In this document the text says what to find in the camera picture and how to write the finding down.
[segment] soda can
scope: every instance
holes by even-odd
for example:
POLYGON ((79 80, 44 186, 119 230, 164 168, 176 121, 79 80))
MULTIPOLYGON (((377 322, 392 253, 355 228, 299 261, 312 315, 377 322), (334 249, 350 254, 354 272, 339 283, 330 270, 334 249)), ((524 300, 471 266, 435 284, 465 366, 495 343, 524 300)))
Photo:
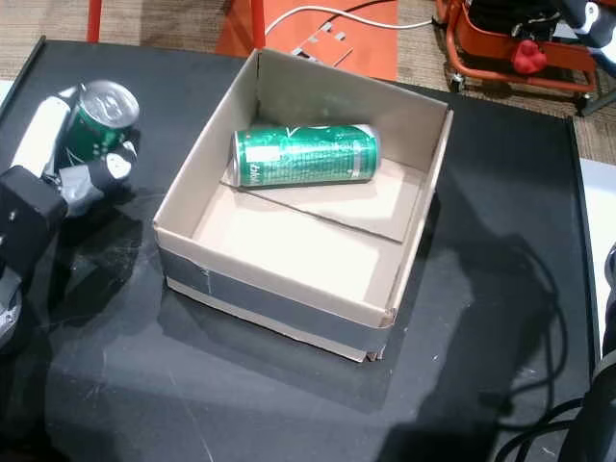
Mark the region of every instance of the soda can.
POLYGON ((81 86, 56 167, 105 156, 127 139, 138 117, 139 103, 122 85, 98 80, 81 86))
POLYGON ((239 187, 370 180, 380 164, 370 125, 266 128, 235 133, 231 182, 239 187))

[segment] carpet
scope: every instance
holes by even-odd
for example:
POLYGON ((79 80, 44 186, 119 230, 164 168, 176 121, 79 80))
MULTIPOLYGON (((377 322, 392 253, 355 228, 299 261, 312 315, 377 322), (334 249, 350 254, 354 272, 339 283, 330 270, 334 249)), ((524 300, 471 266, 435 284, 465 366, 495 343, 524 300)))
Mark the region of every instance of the carpet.
MULTIPOLYGON (((213 52, 230 2, 104 0, 101 41, 213 52)), ((400 24, 425 20, 433 12, 432 0, 398 0, 400 24)), ((41 34, 84 39, 87 15, 87 0, 0 0, 0 79, 14 78, 41 34)), ((398 33, 398 80, 446 90, 448 72, 442 31, 428 26, 398 33)), ((614 87, 606 74, 599 72, 598 79, 600 92, 614 87)), ((575 113, 571 95, 555 90, 470 80, 465 94, 553 116, 575 113)), ((616 105, 576 116, 575 125, 580 156, 616 164, 616 105)))

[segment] wheel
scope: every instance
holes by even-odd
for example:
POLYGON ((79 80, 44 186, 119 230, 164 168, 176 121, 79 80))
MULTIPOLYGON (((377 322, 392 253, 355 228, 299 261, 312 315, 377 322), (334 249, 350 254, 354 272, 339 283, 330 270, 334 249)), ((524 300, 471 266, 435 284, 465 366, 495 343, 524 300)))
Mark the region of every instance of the wheel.
POLYGON ((459 72, 454 73, 449 81, 449 88, 454 93, 459 93, 464 89, 465 77, 459 72))
POLYGON ((444 31, 447 30, 447 22, 439 22, 439 20, 434 16, 432 16, 432 25, 437 29, 443 29, 444 31))
POLYGON ((590 93, 582 93, 577 94, 574 97, 574 104, 576 105, 577 115, 583 116, 583 111, 588 106, 588 102, 590 101, 590 93))

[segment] red stool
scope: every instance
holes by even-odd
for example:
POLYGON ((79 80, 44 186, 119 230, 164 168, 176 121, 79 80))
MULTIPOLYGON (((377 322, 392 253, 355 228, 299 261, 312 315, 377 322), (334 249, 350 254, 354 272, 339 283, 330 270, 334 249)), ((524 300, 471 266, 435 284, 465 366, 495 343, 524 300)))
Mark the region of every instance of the red stool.
MULTIPOLYGON (((97 43, 100 35, 100 14, 103 0, 90 0, 88 8, 88 34, 86 40, 97 43)), ((264 19, 263 0, 252 0, 252 43, 255 48, 266 46, 266 24, 264 19)))

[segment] open cardboard box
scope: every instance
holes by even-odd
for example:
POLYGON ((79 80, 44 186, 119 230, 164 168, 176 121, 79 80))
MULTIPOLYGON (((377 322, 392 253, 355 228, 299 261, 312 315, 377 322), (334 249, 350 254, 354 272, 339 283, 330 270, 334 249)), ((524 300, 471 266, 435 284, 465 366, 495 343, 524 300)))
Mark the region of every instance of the open cardboard box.
POLYGON ((404 293, 449 136, 446 104, 271 50, 254 52, 154 218, 168 285, 355 361, 380 357, 404 293), (237 190, 236 130, 368 123, 367 183, 237 190))

